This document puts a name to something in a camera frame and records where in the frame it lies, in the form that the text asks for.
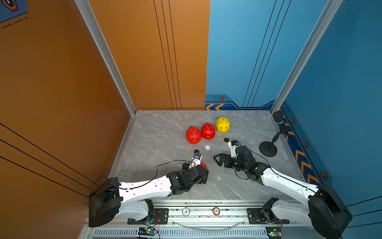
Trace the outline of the red piggy bank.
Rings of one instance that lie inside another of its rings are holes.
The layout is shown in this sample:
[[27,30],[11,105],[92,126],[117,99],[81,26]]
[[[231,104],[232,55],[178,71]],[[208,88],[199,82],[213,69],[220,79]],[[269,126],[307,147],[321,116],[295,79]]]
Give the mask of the red piggy bank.
[[197,127],[191,126],[186,131],[186,138],[190,144],[197,144],[201,141],[202,135],[200,130]]
[[203,162],[201,162],[200,165],[201,165],[204,169],[208,169],[207,166],[206,166]]
[[206,140],[211,140],[215,137],[216,130],[214,125],[205,123],[201,129],[202,137]]

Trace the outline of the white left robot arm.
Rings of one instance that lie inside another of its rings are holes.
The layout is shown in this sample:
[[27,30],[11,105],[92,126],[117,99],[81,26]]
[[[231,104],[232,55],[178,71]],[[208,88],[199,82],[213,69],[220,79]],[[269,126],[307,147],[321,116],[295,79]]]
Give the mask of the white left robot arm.
[[152,181],[126,183],[116,177],[107,179],[88,196],[89,227],[103,226],[114,218],[149,222],[155,217],[152,198],[181,195],[195,184],[205,184],[208,174],[202,165],[196,165]]

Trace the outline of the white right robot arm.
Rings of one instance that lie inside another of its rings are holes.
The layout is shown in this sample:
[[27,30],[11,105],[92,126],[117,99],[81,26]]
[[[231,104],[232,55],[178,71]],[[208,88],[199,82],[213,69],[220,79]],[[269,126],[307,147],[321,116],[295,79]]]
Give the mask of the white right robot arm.
[[331,186],[308,184],[287,176],[267,163],[258,162],[246,146],[235,145],[231,151],[234,155],[215,155],[215,162],[243,171],[249,180],[279,190],[297,201],[269,199],[262,207],[261,220],[269,224],[289,220],[313,227],[326,239],[342,237],[353,216]]

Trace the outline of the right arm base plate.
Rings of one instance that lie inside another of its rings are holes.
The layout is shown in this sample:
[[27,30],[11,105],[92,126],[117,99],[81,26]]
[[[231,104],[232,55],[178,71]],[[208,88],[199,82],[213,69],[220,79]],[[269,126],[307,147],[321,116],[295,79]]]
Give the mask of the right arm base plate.
[[250,224],[290,224],[289,220],[280,220],[271,210],[263,208],[248,208],[247,216]]

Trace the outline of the yellow piggy bank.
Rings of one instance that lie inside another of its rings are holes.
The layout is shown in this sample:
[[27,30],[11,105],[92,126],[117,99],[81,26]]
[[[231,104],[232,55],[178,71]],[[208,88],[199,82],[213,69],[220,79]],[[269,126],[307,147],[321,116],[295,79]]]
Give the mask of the yellow piggy bank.
[[227,133],[230,130],[230,121],[226,117],[220,117],[216,122],[216,130],[220,133]]

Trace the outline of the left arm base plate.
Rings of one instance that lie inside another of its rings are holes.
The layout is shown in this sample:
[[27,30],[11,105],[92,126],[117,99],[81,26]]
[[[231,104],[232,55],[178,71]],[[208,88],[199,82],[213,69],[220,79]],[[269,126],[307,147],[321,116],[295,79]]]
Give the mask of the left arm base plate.
[[155,213],[153,216],[148,216],[148,218],[136,221],[133,219],[128,219],[128,225],[166,225],[169,219],[169,209],[168,208],[155,208]]

